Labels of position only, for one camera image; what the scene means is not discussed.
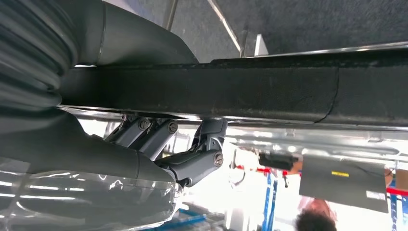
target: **blue metal rack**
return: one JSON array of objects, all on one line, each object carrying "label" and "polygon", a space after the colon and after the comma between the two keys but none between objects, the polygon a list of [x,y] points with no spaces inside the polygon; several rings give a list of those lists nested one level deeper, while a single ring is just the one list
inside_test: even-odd
[{"label": "blue metal rack", "polygon": [[179,209],[178,210],[180,213],[189,215],[189,218],[185,218],[182,220],[179,220],[177,222],[167,222],[163,224],[162,226],[152,228],[152,229],[147,229],[147,231],[164,231],[164,230],[175,230],[177,228],[182,228],[188,225],[193,225],[199,222],[203,222],[207,219],[205,214],[199,214],[193,211],[185,210],[185,209]]},{"label": "blue metal rack", "polygon": [[[391,187],[395,187],[395,180],[391,182]],[[390,196],[390,203],[391,203],[391,219],[393,220],[393,225],[391,228],[391,231],[397,231],[397,225],[396,221],[398,219],[397,212],[396,212],[396,202],[397,202],[397,197],[396,195],[391,195]]]},{"label": "blue metal rack", "polygon": [[408,196],[402,197],[403,227],[408,230]]},{"label": "blue metal rack", "polygon": [[[267,186],[267,193],[265,196],[264,221],[262,223],[262,231],[272,230],[273,219],[275,215],[276,192],[278,189],[278,180],[274,180],[272,184],[271,177],[272,177],[271,174],[268,174],[268,186]],[[271,188],[273,189],[272,198],[270,197]]]}]

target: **gray panel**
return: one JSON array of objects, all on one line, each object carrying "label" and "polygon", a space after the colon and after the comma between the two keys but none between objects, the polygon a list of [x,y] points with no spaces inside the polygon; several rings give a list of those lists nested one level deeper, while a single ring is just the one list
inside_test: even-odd
[{"label": "gray panel", "polygon": [[125,0],[139,16],[161,26],[169,0]]},{"label": "gray panel", "polygon": [[56,0],[75,24],[79,64],[196,63],[177,36],[133,13],[99,0]]},{"label": "gray panel", "polygon": [[252,0],[270,54],[407,40],[405,0]]},{"label": "gray panel", "polygon": [[254,25],[263,26],[256,14],[260,9],[253,9],[250,0],[216,0],[225,19],[235,32],[239,45],[243,49],[243,57],[253,57],[256,35],[261,31]]},{"label": "gray panel", "polygon": [[237,48],[206,0],[179,0],[171,32],[183,39],[201,63],[239,57]]},{"label": "gray panel", "polygon": [[388,213],[383,165],[305,155],[299,194]]}]

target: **gray mounting arm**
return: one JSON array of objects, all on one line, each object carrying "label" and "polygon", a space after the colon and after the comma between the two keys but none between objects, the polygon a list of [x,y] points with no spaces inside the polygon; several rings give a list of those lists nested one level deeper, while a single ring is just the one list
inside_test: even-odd
[{"label": "gray mounting arm", "polygon": [[128,148],[149,126],[150,121],[146,118],[124,121],[105,141]]},{"label": "gray mounting arm", "polygon": [[177,130],[178,125],[175,121],[166,120],[156,128],[152,129],[146,134],[146,136],[135,140],[130,145],[130,148],[144,153],[145,156],[153,161],[158,157]]},{"label": "gray mounting arm", "polygon": [[205,120],[197,133],[198,143],[184,153],[155,163],[169,172],[182,186],[191,187],[222,166],[222,144],[227,130],[226,120]]}]

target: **yellow label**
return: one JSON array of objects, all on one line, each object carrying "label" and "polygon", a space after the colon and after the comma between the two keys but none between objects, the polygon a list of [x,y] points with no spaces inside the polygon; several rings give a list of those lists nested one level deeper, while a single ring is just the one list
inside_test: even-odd
[{"label": "yellow label", "polygon": [[345,172],[334,172],[334,171],[332,171],[331,174],[334,175],[334,176],[338,176],[338,177],[349,177],[348,173],[345,173]]}]

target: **metal rod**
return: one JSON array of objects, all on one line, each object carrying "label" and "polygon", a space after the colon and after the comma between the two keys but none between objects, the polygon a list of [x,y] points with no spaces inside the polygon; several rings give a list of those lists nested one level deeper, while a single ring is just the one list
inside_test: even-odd
[{"label": "metal rod", "polygon": [[243,33],[243,35],[242,35],[240,58],[245,57],[246,40],[248,39],[248,29],[243,30],[242,33]]},{"label": "metal rod", "polygon": [[224,17],[224,14],[222,13],[220,7],[218,6],[216,0],[207,0],[208,3],[211,5],[211,8],[213,8],[214,12],[217,14],[219,20],[222,22],[224,25],[225,29],[227,30],[228,34],[230,35],[232,42],[234,43],[235,47],[237,48],[238,52],[241,54],[241,47],[238,43],[237,36],[235,35],[234,31],[232,30],[230,24],[227,22],[227,20]]},{"label": "metal rod", "polygon": [[257,56],[257,58],[308,55],[308,54],[344,53],[344,52],[355,52],[355,51],[380,51],[380,50],[395,50],[395,49],[407,49],[407,48],[408,48],[408,41],[403,41],[403,42],[390,42],[390,43],[382,43],[382,44],[359,46],[359,47],[344,47],[344,48],[326,49],[326,50],[317,50],[317,51],[304,51],[304,52],[293,52],[293,53],[283,53],[283,54],[260,55],[260,56]]},{"label": "metal rod", "polygon": [[165,17],[163,21],[163,27],[166,30],[171,30],[171,27],[173,25],[173,20],[174,20],[174,15],[176,14],[176,8],[177,8],[177,3],[179,0],[172,0],[170,3],[170,8],[167,7]]},{"label": "metal rod", "polygon": [[[243,142],[237,143],[238,146],[243,144],[251,144],[254,147],[265,147],[265,148],[273,148],[273,144],[285,144],[285,145],[293,145],[293,146],[300,146],[309,149],[318,149],[318,150],[327,150],[328,152],[336,153],[339,151],[359,151],[364,153],[372,153],[377,155],[397,155],[399,151],[394,148],[388,147],[363,147],[357,145],[348,145],[348,144],[337,144],[337,143],[328,143],[323,141],[302,141],[302,140],[294,140],[290,138],[265,138],[265,137],[252,137],[252,136],[226,136],[227,138],[233,138],[237,140],[241,140]],[[264,142],[259,144],[253,144],[253,141],[257,142]],[[358,157],[366,157],[367,155],[353,155]]]}]

